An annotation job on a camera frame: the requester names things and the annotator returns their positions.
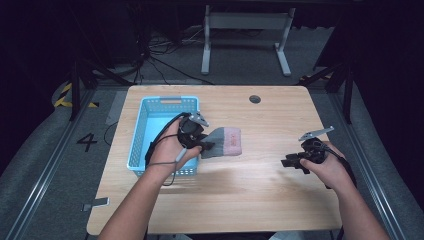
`pink sponge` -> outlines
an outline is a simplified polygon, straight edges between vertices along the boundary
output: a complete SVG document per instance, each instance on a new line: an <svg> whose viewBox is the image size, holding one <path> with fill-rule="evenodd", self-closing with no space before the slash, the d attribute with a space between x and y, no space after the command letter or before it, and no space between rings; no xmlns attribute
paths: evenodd
<svg viewBox="0 0 424 240"><path fill-rule="evenodd" d="M202 158L221 156L237 156L241 150L241 130L233 127L221 127L213 130L204 142L213 142L215 145L210 150L201 153Z"/></svg>

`blue plastic basket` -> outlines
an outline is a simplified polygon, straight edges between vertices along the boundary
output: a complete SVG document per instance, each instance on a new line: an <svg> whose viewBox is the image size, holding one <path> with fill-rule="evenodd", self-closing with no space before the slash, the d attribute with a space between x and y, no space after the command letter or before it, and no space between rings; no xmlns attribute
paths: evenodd
<svg viewBox="0 0 424 240"><path fill-rule="evenodd" d="M140 177L145 171L145 155L162 128L182 112L199 111L199 99L195 96L151 96L141 100L140 109L131 142L127 167ZM195 175L198 157L190 159L176 175Z"/></svg>

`hand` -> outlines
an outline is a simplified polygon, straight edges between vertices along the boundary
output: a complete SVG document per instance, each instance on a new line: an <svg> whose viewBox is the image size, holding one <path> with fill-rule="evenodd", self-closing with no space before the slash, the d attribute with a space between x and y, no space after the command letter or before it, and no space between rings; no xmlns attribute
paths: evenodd
<svg viewBox="0 0 424 240"><path fill-rule="evenodd" d="M178 141L178 138L176 136L176 134L178 133L180 121L181 119L177 119L174 123L172 123L171 126L169 126L168 129L166 129L162 136L159 138L162 140L160 140L156 145L155 150L150 159L150 164L147 168L147 170L155 169L157 174L164 178L164 180L169 175L171 175L176 169L178 170L182 168L188 160L199 155L200 151L202 150L200 146L196 146L192 149L187 149L187 152L184 154L184 156L178 163L170 163L174 162L177 156L180 154L181 150L183 150L183 147L181 146L181 143Z"/></svg>
<svg viewBox="0 0 424 240"><path fill-rule="evenodd" d="M343 153L341 153L333 144L330 142L324 143L344 158ZM331 153L321 164L313 163L307 159L301 159L300 164L314 172L325 185L334 189L336 192L350 185L353 186L352 180L346 172L346 169L339 162L337 157Z"/></svg>

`metal rail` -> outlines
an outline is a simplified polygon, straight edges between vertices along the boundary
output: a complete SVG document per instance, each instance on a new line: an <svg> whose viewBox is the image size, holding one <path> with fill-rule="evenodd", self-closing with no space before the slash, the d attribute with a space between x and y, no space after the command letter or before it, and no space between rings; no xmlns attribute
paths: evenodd
<svg viewBox="0 0 424 240"><path fill-rule="evenodd" d="M72 137L73 132L75 131L75 128L78 126L88 104L93 98L94 92L94 90L87 90L87 92L85 92L84 96L82 97L81 104L83 108L76 115L74 121L68 122L62 137L60 138L58 144L56 145L56 148L50 156L49 161L44 167L43 172L38 178L37 183L34 185L24 207L22 208L17 219L15 220L15 223L10 229L6 239L15 240L21 239L23 237L32 217L34 216L35 211L40 205L40 202L43 199L44 194L46 193L56 173L57 168L59 167L63 159L64 152L66 150L70 138Z"/></svg>
<svg viewBox="0 0 424 240"><path fill-rule="evenodd" d="M358 139L358 136L355 133L355 130L351 125L346 124L343 116L342 103L341 100L337 97L336 94L328 94L330 101L333 107L336 110L339 121L342 123L343 130L346 132L350 142L352 143L354 152L356 154L356 159L359 163L359 169L361 170L365 182L368 186L368 189L371 192L371 196L374 199L374 202L377 206L378 211L380 212L381 218L386 226L388 234L391 239L406 239L402 228L399 225L396 216L394 215L392 208L387 200L386 193L378 182L377 177L372 170L372 167L366 157L364 150L361 146L361 143Z"/></svg>

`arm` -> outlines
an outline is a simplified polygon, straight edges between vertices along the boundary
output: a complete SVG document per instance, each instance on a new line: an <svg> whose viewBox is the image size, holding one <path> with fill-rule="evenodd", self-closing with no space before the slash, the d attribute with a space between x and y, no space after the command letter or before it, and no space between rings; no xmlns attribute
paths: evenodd
<svg viewBox="0 0 424 240"><path fill-rule="evenodd" d="M178 124L179 121L175 121L162 137L177 133ZM195 147L188 149L178 163L160 164L175 161L182 149L177 137L164 138L157 144L150 163L159 165L146 169L106 223L99 239L143 239L162 184L175 167L180 169L200 153L200 147Z"/></svg>
<svg viewBox="0 0 424 240"><path fill-rule="evenodd" d="M337 154L344 157L333 145L326 144ZM302 159L300 163L314 172L325 185L336 192L347 239L389 239L361 194L353 185L345 168L334 155L330 154L322 164L315 164L306 159Z"/></svg>

